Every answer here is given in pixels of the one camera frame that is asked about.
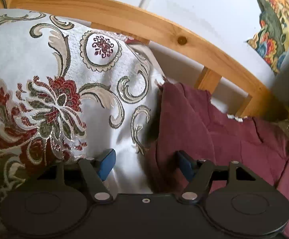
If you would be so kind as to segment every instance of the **wooden bed frame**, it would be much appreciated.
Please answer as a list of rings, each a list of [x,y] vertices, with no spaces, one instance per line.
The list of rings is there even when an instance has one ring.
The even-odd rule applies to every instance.
[[[287,108],[240,63],[192,31],[163,17],[114,0],[6,0],[6,3],[8,8],[89,21],[92,28],[129,35],[145,44],[152,40],[204,65],[195,88],[212,93],[223,76],[247,92],[237,116],[259,116],[271,121],[287,118]]]

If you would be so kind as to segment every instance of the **curved wooden rail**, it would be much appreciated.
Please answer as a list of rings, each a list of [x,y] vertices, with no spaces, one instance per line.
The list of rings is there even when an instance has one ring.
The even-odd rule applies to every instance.
[[[192,31],[148,11],[114,0],[6,0],[21,8],[81,19],[151,40],[205,66],[195,87],[213,91],[223,76],[249,95],[237,112],[240,116],[285,118],[285,107],[253,74],[215,45]]]

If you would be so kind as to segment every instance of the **maroon cloth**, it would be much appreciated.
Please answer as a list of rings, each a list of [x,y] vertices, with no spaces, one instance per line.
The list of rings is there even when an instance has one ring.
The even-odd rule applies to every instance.
[[[163,85],[159,136],[145,155],[156,192],[180,193],[186,187],[174,155],[184,150],[195,160],[209,159],[216,165],[242,162],[289,200],[289,138],[258,118],[242,123],[228,119],[210,99],[208,91]],[[285,234],[289,237],[289,222]]]

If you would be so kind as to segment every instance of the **colorful wall hanging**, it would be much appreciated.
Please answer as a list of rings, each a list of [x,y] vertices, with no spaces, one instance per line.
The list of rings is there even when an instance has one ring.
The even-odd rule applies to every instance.
[[[258,0],[261,30],[247,43],[278,74],[289,48],[289,0]]]

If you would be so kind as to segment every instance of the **wood knot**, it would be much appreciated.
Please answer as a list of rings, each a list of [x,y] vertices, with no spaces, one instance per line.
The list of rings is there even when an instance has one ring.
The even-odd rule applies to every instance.
[[[184,36],[180,36],[180,37],[178,38],[178,44],[179,44],[179,45],[185,45],[187,42],[188,42],[188,41],[187,41],[187,38],[184,37]]]

